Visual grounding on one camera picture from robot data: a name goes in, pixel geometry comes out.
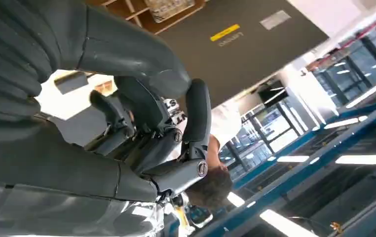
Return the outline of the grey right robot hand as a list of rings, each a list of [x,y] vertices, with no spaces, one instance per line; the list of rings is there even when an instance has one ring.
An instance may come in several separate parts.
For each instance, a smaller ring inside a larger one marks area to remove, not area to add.
[[[93,98],[116,119],[124,99],[150,130],[147,158],[172,148],[159,138],[171,130],[161,98],[185,96],[181,156],[145,173],[109,158],[121,130],[94,152],[67,143],[38,118],[41,85],[58,69],[113,76],[113,103]],[[174,197],[206,175],[210,125],[207,85],[155,35],[80,0],[0,0],[0,182],[140,202]]]

